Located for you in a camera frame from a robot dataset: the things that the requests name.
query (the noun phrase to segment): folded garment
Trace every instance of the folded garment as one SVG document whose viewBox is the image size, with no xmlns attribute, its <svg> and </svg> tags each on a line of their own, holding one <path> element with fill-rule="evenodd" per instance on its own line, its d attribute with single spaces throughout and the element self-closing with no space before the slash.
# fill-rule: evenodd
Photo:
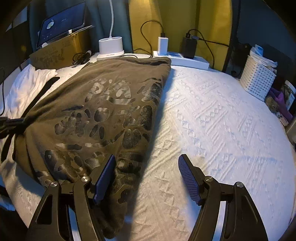
<svg viewBox="0 0 296 241">
<path fill-rule="evenodd" d="M 277 91 L 274 88 L 270 88 L 268 95 L 270 95 L 276 103 L 278 103 L 278 110 L 279 112 L 290 122 L 293 118 L 291 113 L 287 110 L 284 100 L 284 94 L 281 91 Z"/>
<path fill-rule="evenodd" d="M 114 58 L 84 67 L 37 103 L 15 141 L 15 160 L 47 187 L 89 175 L 110 153 L 115 177 L 96 210 L 105 237 L 124 223 L 154 128 L 168 58 Z"/>
</svg>

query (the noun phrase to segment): white basket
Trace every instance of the white basket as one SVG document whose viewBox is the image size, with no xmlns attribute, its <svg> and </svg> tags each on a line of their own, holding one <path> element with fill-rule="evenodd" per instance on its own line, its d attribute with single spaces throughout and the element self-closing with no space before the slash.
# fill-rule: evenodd
<svg viewBox="0 0 296 241">
<path fill-rule="evenodd" d="M 264 101 L 276 75 L 253 57 L 248 56 L 240 83 L 246 92 Z"/>
</svg>

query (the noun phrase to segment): plastic container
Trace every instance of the plastic container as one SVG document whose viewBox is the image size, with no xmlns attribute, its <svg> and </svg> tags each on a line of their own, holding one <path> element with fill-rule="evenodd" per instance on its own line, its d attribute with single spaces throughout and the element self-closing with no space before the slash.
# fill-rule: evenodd
<svg viewBox="0 0 296 241">
<path fill-rule="evenodd" d="M 285 84 L 281 88 L 281 91 L 284 93 L 286 108 L 289 110 L 295 100 L 296 89 L 289 81 L 286 80 Z"/>
<path fill-rule="evenodd" d="M 240 83 L 246 92 L 264 101 L 276 75 L 252 56 L 248 56 Z"/>
</svg>

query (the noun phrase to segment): power adapter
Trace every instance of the power adapter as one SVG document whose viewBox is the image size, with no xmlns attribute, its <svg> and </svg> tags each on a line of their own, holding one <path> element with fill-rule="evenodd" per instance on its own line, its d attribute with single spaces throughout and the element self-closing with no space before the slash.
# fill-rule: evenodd
<svg viewBox="0 0 296 241">
<path fill-rule="evenodd" d="M 186 37 L 184 37 L 182 40 L 181 55 L 184 58 L 193 59 L 196 51 L 196 45 L 197 45 L 197 40 L 191 39 L 190 34 L 187 33 Z"/>
</svg>

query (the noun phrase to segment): white lid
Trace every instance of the white lid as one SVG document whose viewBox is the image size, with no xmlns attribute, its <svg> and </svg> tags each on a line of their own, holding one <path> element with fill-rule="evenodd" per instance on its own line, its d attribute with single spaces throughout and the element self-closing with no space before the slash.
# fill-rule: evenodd
<svg viewBox="0 0 296 241">
<path fill-rule="evenodd" d="M 287 85 L 292 90 L 293 94 L 296 93 L 295 87 L 289 81 L 286 80 L 285 85 Z"/>
</svg>

